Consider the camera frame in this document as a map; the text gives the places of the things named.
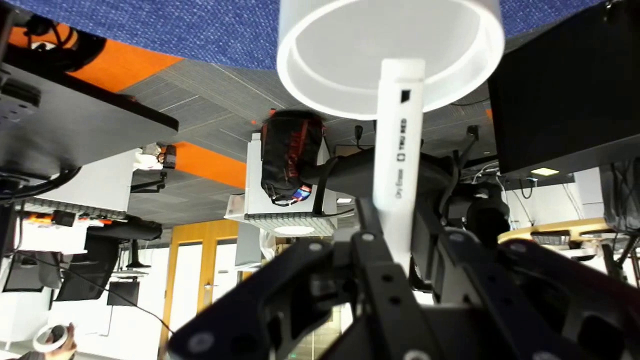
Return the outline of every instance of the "blue ceiling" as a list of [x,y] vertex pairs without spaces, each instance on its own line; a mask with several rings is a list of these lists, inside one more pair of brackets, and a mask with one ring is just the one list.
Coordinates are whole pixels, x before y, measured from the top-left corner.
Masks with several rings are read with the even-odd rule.
[[[281,0],[10,0],[93,35],[192,60],[275,68]],[[601,0],[503,0],[509,36],[569,18]]]

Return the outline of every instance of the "desk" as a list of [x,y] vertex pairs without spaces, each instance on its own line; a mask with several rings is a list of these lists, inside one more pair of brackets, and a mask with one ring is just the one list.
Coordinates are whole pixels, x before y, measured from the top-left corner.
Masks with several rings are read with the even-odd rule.
[[605,223],[605,218],[584,218],[584,221],[573,221],[573,223],[553,223],[553,224],[540,224],[534,229],[516,229],[511,232],[504,232],[499,236],[499,243],[506,243],[512,239],[532,239],[532,232],[559,232],[559,231],[571,231],[573,239],[580,239],[582,232],[603,232],[611,227]]
[[40,91],[40,107],[17,121],[0,118],[0,172],[52,178],[150,142],[168,142],[178,121],[71,77],[45,77],[3,67]]

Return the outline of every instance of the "orange panel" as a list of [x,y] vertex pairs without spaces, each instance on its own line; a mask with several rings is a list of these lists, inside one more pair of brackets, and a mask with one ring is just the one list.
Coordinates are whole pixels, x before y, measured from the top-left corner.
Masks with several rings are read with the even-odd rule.
[[[59,26],[62,38],[68,36],[68,30],[71,29],[65,25]],[[14,29],[10,35],[10,42],[14,46],[26,49],[29,41],[24,36],[24,29]],[[57,36],[39,36],[35,38],[35,42],[57,44]],[[72,77],[111,92],[123,92],[177,63],[180,63],[180,59],[177,57],[153,52],[116,41],[107,41],[102,54],[79,72],[72,72]]]
[[245,191],[245,163],[197,145],[177,145],[177,170]]

